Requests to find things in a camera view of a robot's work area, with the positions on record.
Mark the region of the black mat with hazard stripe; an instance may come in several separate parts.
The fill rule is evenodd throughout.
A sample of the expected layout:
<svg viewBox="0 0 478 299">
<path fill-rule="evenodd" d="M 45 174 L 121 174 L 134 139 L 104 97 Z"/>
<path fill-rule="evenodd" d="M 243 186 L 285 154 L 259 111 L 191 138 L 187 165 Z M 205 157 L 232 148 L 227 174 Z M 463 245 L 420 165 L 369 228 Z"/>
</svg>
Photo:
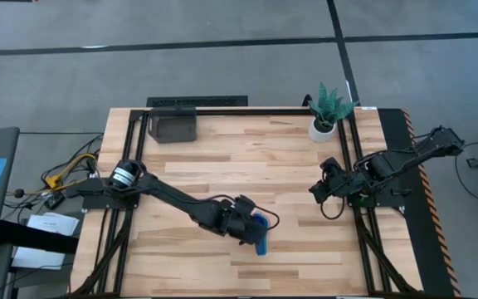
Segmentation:
<svg viewBox="0 0 478 299">
<path fill-rule="evenodd" d="M 378 114 L 390 150 L 404 149 L 412 143 L 414 132 L 406 111 L 381 109 Z M 398 179 L 403 188 L 412 191 L 405 198 L 404 215 L 422 290 L 431 295 L 459 297 L 461 290 L 425 168 L 419 165 Z"/>
</svg>

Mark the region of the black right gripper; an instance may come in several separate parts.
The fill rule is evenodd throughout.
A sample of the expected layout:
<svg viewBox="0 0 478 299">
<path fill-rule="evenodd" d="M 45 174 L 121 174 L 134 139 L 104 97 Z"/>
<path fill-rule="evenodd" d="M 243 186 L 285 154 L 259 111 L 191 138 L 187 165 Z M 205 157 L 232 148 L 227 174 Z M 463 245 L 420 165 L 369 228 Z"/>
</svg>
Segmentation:
<svg viewBox="0 0 478 299">
<path fill-rule="evenodd" d="M 328 173 L 323 172 L 322 180 L 318 180 L 309 188 L 318 204 L 324 203 L 329 197 L 338 197 L 342 189 L 348 186 L 349 173 Z"/>
</svg>

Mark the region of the white plant pot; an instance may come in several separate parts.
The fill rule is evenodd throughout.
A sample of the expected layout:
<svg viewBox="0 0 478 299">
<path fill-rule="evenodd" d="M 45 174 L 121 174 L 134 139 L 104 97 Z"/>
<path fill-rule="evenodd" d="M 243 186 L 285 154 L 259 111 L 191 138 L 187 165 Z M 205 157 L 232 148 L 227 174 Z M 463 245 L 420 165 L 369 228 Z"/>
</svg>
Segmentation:
<svg viewBox="0 0 478 299">
<path fill-rule="evenodd" d="M 331 137 L 335 134 L 336 130 L 336 124 L 332 125 L 330 130 L 327 130 L 325 128 L 321 129 L 320 125 L 318 125 L 317 119 L 314 118 L 311 121 L 309 127 L 309 136 L 316 143 L 324 143 L 331 139 Z"/>
</svg>

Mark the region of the black floor vent grille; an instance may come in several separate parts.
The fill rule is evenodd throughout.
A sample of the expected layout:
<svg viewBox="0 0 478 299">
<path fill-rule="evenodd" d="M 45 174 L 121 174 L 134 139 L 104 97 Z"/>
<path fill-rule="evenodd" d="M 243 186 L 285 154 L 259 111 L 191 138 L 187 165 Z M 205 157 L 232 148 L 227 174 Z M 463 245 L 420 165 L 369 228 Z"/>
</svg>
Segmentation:
<svg viewBox="0 0 478 299">
<path fill-rule="evenodd" d="M 248 96 L 163 96 L 148 97 L 147 107 L 186 106 L 226 107 L 249 106 Z"/>
</svg>

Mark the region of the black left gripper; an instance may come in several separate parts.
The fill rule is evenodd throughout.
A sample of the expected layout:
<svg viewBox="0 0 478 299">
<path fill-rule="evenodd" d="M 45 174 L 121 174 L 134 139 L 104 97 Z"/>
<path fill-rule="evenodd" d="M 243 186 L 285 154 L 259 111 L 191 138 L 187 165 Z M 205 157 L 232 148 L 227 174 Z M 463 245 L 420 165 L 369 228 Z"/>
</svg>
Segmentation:
<svg viewBox="0 0 478 299">
<path fill-rule="evenodd" d="M 241 243 L 261 245 L 266 242 L 267 227 L 261 227 L 261 218 L 257 213 L 250 215 L 237 213 L 235 202 L 223 199 L 221 220 L 217 226 L 222 235 L 229 235 Z"/>
</svg>

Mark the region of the black aluminium table frame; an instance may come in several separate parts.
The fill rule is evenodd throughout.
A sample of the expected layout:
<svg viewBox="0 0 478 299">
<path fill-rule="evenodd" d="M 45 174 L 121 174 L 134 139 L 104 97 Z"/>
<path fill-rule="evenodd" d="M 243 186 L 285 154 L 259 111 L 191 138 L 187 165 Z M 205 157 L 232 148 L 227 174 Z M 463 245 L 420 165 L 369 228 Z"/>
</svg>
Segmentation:
<svg viewBox="0 0 478 299">
<path fill-rule="evenodd" d="M 161 145 L 110 110 L 99 169 L 109 175 L 126 135 L 143 142 L 143 161 L 161 180 L 193 197 L 246 195 L 269 212 L 268 252 L 217 236 L 149 196 L 134 211 L 121 295 L 124 297 L 297 297 L 363 295 L 367 284 L 354 214 L 337 198 L 319 206 L 309 188 L 330 157 L 354 157 L 335 134 L 309 136 L 306 108 L 227 107 L 198 112 L 193 142 Z"/>
</svg>

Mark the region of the black bar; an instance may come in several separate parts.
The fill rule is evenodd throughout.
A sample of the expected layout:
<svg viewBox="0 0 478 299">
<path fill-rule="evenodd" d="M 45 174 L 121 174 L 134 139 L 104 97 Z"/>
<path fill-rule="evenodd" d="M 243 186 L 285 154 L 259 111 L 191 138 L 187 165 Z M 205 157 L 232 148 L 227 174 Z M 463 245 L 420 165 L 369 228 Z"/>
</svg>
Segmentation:
<svg viewBox="0 0 478 299">
<path fill-rule="evenodd" d="M 59 233 L 51 233 L 37 228 L 29 228 L 19 223 L 0 220 L 0 245 L 11 244 L 16 247 L 33 248 L 64 254 L 76 253 L 79 239 Z"/>
</svg>

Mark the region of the green artificial plant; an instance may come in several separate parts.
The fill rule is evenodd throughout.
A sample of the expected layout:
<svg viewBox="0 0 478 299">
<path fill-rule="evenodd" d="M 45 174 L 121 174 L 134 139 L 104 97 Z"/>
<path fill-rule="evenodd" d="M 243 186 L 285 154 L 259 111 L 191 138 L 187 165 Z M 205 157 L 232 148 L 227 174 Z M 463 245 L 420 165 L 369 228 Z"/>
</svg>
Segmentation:
<svg viewBox="0 0 478 299">
<path fill-rule="evenodd" d="M 344 102 L 337 89 L 329 91 L 322 82 L 319 84 L 317 101 L 309 94 L 305 96 L 305 105 L 315 118 L 313 126 L 324 133 L 330 132 L 337 122 L 352 113 L 358 104 L 359 101 Z"/>
</svg>

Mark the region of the dark grey basket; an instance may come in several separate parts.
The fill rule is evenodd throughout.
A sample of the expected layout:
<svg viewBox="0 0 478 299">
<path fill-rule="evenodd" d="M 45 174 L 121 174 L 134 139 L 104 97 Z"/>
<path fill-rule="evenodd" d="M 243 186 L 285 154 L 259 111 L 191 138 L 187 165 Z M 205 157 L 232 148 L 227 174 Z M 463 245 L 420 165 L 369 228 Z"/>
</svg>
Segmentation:
<svg viewBox="0 0 478 299">
<path fill-rule="evenodd" d="M 192 105 L 155 107 L 149 111 L 149 135 L 159 144 L 197 139 L 197 110 Z"/>
</svg>

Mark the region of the white paper sheet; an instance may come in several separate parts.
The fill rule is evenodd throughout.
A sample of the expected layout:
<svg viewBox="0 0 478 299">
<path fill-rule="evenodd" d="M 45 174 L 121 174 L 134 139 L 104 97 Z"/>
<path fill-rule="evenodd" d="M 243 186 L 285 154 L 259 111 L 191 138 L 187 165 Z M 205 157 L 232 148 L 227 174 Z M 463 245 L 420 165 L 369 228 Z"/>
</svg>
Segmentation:
<svg viewBox="0 0 478 299">
<path fill-rule="evenodd" d="M 18 247 L 12 260 L 12 266 L 60 270 L 65 257 L 64 253 Z"/>
<path fill-rule="evenodd" d="M 71 236 L 79 222 L 78 218 L 58 213 L 45 213 L 43 215 L 32 215 L 27 221 L 27 226 L 50 233 Z"/>
</svg>

